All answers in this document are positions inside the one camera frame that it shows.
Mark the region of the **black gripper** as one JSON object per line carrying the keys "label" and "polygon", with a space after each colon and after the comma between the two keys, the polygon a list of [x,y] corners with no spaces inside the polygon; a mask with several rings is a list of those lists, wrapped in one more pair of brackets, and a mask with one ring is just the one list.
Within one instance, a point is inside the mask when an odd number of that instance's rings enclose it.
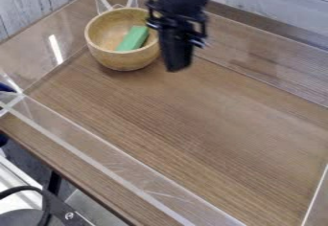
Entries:
{"label": "black gripper", "polygon": [[159,33],[163,62],[169,72],[187,68],[193,62],[194,46],[205,46],[208,0],[149,0],[147,25]]}

